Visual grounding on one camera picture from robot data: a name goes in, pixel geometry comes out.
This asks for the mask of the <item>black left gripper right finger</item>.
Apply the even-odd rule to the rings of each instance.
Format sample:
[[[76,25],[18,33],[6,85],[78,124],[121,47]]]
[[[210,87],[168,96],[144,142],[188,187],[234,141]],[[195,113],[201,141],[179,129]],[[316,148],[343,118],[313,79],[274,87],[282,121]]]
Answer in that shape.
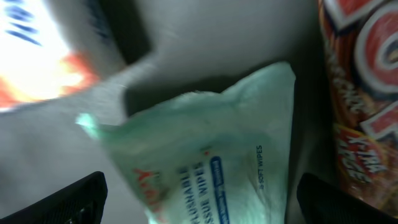
[[[297,186],[306,224],[397,224],[397,219],[309,173]]]

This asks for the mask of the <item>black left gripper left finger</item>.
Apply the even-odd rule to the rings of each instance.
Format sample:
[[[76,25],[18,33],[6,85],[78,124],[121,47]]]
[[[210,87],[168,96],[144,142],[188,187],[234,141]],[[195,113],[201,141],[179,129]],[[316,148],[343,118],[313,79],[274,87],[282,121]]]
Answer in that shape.
[[[1,219],[1,224],[100,224],[108,188],[96,171]]]

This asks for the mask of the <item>red Top chocolate bar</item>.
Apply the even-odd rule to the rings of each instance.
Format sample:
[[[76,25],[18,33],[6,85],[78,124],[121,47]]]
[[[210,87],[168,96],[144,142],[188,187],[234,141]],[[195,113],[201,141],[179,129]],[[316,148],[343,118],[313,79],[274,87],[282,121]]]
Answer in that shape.
[[[319,0],[341,188],[397,216],[397,0]]]

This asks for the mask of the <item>orange Kleenex tissue pack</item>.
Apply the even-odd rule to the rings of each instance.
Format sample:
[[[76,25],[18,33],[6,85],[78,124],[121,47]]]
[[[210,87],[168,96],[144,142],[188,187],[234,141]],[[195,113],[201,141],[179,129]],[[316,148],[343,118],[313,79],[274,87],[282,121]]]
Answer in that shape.
[[[74,94],[125,67],[98,1],[1,0],[1,112]]]

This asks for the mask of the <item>mint tissue wipes pack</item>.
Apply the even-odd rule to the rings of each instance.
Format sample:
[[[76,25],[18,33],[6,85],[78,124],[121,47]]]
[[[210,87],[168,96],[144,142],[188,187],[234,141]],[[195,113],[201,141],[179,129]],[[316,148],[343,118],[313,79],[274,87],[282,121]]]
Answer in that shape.
[[[77,123],[143,204],[150,223],[283,223],[295,74],[273,63],[221,93],[182,94],[120,126]]]

